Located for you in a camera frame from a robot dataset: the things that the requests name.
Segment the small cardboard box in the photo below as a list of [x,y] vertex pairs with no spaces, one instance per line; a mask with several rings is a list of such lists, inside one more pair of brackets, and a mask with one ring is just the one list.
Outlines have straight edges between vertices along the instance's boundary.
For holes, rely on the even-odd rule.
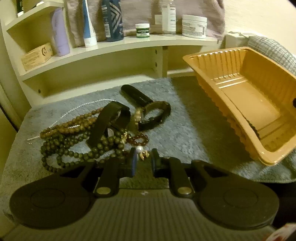
[[24,69],[29,71],[41,64],[46,63],[53,57],[53,51],[50,42],[40,45],[39,47],[27,52],[22,56],[21,61]]

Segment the grey fluffy mat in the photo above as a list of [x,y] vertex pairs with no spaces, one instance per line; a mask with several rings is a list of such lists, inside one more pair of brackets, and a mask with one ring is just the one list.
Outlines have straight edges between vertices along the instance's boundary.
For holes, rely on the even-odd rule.
[[[275,166],[250,158],[239,137],[194,77],[161,78],[135,84],[153,100],[171,105],[162,125],[148,131],[149,149],[173,156],[184,163],[200,159],[242,177],[268,183],[295,181],[295,153]],[[10,196],[21,186],[48,176],[42,166],[38,133],[52,124],[107,104],[109,99],[131,106],[120,87],[52,102],[32,108],[16,134],[1,180],[1,211],[10,214]]]

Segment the dark band wristwatch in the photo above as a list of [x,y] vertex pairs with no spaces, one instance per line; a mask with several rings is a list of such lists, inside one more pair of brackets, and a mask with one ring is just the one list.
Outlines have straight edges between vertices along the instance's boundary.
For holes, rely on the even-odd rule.
[[166,101],[155,101],[134,113],[134,124],[139,132],[152,130],[164,123],[171,114],[171,105]]

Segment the yellow plastic tray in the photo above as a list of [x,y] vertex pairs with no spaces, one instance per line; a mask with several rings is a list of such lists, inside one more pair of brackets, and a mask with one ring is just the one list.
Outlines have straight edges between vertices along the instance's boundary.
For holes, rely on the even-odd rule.
[[184,56],[250,157],[267,166],[295,149],[295,76],[249,47]]

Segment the white blue tube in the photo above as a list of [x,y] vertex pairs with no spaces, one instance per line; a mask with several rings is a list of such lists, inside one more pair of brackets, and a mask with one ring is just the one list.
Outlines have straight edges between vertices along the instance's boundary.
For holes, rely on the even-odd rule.
[[82,1],[83,18],[84,18],[84,32],[83,39],[86,48],[93,47],[97,44],[96,33],[93,28],[86,0]]

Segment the grey woven pillow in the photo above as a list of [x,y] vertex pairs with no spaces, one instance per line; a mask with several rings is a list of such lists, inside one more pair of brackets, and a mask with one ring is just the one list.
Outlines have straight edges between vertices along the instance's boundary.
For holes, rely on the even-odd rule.
[[268,37],[255,35],[248,38],[247,47],[270,58],[295,75],[295,56],[279,42]]

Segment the pearl earring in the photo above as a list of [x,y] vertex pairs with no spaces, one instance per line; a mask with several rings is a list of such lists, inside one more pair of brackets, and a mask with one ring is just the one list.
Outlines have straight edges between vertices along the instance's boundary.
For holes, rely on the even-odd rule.
[[145,150],[143,146],[137,146],[136,153],[137,153],[138,159],[142,161],[144,161],[150,156],[148,150]]

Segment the white cream jar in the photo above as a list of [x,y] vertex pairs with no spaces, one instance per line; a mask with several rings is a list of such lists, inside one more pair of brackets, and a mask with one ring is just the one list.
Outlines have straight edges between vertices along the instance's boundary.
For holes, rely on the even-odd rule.
[[206,37],[207,18],[203,16],[183,15],[182,35],[185,37],[202,39]]

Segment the lavender tube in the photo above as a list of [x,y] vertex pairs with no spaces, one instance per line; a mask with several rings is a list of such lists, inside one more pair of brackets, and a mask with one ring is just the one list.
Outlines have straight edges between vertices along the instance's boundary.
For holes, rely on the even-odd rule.
[[61,57],[69,54],[70,47],[68,44],[62,8],[57,8],[53,11],[51,14],[51,24],[57,55]]

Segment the black cylinder case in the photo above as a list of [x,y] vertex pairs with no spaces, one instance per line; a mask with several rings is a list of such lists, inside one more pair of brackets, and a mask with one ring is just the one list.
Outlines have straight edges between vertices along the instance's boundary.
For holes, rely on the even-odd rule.
[[142,93],[132,85],[123,85],[121,87],[121,91],[138,106],[145,107],[146,105],[154,102],[152,99],[150,99],[148,96],[146,96],[144,93]]

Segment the dark blue spray bottle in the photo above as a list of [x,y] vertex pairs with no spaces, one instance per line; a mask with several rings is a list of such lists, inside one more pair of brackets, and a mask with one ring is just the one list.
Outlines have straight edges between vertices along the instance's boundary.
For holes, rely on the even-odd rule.
[[124,33],[120,1],[102,1],[101,9],[107,42],[121,41]]

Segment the clear spray bottle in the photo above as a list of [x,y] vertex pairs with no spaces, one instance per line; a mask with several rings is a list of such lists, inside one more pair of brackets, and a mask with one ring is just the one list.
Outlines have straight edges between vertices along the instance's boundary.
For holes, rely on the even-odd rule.
[[161,1],[162,31],[164,34],[176,33],[176,5],[174,1]]

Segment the small green-label jar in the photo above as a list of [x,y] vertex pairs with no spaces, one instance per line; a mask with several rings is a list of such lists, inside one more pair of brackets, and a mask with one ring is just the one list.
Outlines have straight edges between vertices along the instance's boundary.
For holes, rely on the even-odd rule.
[[150,28],[149,23],[135,24],[136,37],[137,38],[149,38],[149,36],[150,36],[149,28]]

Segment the cream wooden shelf unit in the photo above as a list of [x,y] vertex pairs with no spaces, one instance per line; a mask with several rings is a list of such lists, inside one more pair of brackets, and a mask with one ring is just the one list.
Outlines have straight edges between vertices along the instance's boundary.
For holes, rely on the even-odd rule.
[[219,41],[206,37],[151,35],[147,39],[127,36],[118,42],[74,47],[46,63],[25,70],[21,58],[32,49],[54,41],[51,13],[64,9],[64,1],[47,1],[21,16],[15,1],[1,1],[1,32],[21,89],[31,106],[55,102],[96,90],[166,76],[191,75],[183,61],[189,53],[215,50]]

